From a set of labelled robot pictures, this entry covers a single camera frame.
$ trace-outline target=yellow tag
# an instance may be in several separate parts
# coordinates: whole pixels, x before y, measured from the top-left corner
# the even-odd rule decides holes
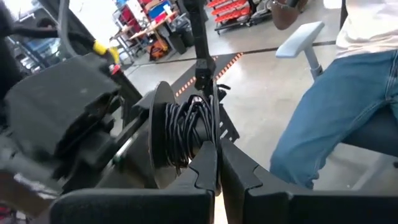
[[[119,64],[120,63],[120,56],[119,56],[119,52],[118,49],[116,47],[110,47],[108,48],[108,51],[111,53],[114,63],[115,64]]]
[[[93,50],[99,55],[104,55],[106,53],[106,47],[100,44],[98,40],[94,42]]]

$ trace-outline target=concrete floor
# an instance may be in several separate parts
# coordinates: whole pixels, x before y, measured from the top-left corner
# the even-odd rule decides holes
[[[253,27],[225,30],[219,36],[214,31],[215,24],[210,17],[206,23],[210,53],[218,55],[277,47],[300,24],[314,21],[326,24],[317,42],[336,39],[340,10],[324,9],[321,1],[312,2],[298,21],[285,31],[277,30],[272,22],[265,22]],[[315,51],[319,61],[326,67],[333,60],[335,46],[315,47]],[[232,88],[223,103],[241,135],[236,145],[266,169],[269,168],[270,156],[297,103],[312,84],[303,55],[294,60],[281,60],[274,55],[275,52],[243,55],[219,80]],[[191,48],[172,60],[194,56],[195,51]],[[193,63],[194,61],[185,61],[132,67],[127,73],[139,91],[145,93],[161,80],[174,82]],[[379,156],[375,152],[339,144],[329,157],[326,167],[321,170],[315,188],[349,190]],[[393,180],[397,180],[397,173],[390,166],[371,190],[396,192]],[[217,204],[216,223],[225,223],[222,201],[218,200]]]

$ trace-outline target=gray cable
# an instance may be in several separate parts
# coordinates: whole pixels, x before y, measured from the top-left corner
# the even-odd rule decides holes
[[[68,37],[68,12],[69,12],[69,2],[70,0],[60,0],[60,10],[58,14],[58,36],[60,38],[61,44],[65,47],[67,52],[72,56],[76,57],[78,54],[73,49],[70,44]]]

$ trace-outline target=black trash can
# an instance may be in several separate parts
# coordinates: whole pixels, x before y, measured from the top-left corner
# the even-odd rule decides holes
[[[185,47],[192,47],[195,44],[195,39],[193,38],[189,23],[178,26],[176,28],[176,33],[181,37]]]
[[[169,40],[170,44],[179,54],[184,54],[187,51],[187,48],[185,47],[178,33],[176,32],[171,33],[169,36]]]
[[[182,42],[184,43],[184,45],[186,46],[186,47],[192,47],[192,46],[194,46],[195,45],[195,39],[193,38],[193,35],[192,35],[192,31],[191,30],[184,30],[182,33],[181,33],[181,39],[182,39]]]

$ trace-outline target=black case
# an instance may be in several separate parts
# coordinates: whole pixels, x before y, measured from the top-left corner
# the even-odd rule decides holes
[[[50,156],[62,154],[67,140],[81,136],[98,119],[90,116],[89,106],[119,91],[107,75],[106,61],[88,54],[16,84],[6,95],[9,125],[16,138]]]

